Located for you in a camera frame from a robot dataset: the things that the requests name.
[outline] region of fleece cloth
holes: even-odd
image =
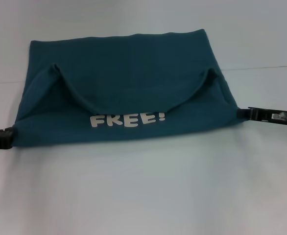
[[[203,29],[32,41],[13,146],[202,132],[237,110]]]

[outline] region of white lettering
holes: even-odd
[[[124,115],[124,126],[125,127],[136,127],[138,126],[138,123],[132,123],[138,121],[138,118],[130,118],[130,117],[136,117],[138,114],[127,114]]]
[[[115,117],[112,117],[111,115],[106,116],[106,122],[108,123],[108,126],[113,126],[113,122],[117,125],[122,125],[123,122],[119,121],[120,115],[115,115]]]
[[[104,123],[104,120],[98,120],[98,118],[105,118],[104,115],[99,115],[99,116],[92,116],[90,117],[90,122],[92,127],[97,127],[98,124]]]
[[[140,117],[142,118],[142,121],[143,121],[143,124],[148,124],[148,123],[152,123],[152,122],[156,122],[155,119],[155,116],[154,115],[148,115],[148,113],[143,113],[143,114],[140,114]]]

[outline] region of white surface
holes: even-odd
[[[30,40],[199,28],[223,69],[287,66],[287,0],[0,0],[0,128]],[[287,109],[287,68],[224,75],[241,108]],[[0,151],[0,235],[58,234],[287,235],[287,126]]]
[[[0,0],[0,81],[24,81],[31,40],[201,28],[222,69],[287,66],[287,0]]]

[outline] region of teal fabric bag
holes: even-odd
[[[208,131],[237,110],[204,30],[32,41],[13,146]]]

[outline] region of white table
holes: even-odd
[[[200,28],[239,107],[287,110],[287,0],[0,0],[0,128],[31,40]],[[287,235],[287,126],[0,150],[0,235],[58,234]]]

